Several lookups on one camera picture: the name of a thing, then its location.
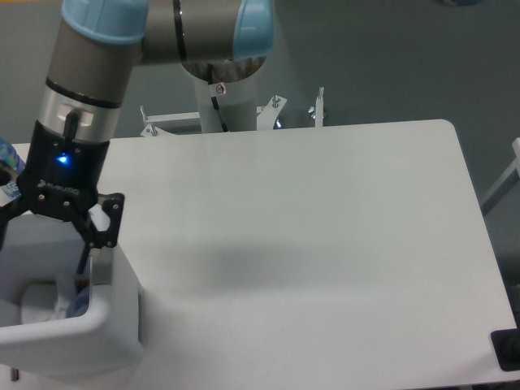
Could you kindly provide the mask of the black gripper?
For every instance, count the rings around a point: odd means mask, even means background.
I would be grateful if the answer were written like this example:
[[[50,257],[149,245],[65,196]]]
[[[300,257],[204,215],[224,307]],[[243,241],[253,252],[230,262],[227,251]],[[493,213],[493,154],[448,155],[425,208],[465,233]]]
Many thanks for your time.
[[[1,165],[1,185],[15,181],[20,190],[16,199],[1,206],[1,247],[8,223],[31,212],[72,223],[84,242],[78,274],[85,271],[92,249],[114,248],[124,195],[97,190],[109,145],[68,140],[36,122],[24,170]]]

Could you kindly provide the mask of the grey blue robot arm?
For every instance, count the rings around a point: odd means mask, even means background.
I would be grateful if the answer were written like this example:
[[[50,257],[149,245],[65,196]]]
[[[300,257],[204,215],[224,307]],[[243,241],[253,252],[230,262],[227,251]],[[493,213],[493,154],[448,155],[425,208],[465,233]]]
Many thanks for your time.
[[[263,57],[274,41],[269,1],[65,1],[41,111],[22,171],[1,166],[20,194],[1,224],[25,212],[71,223],[84,241],[77,263],[117,244],[120,193],[98,181],[132,69]]]

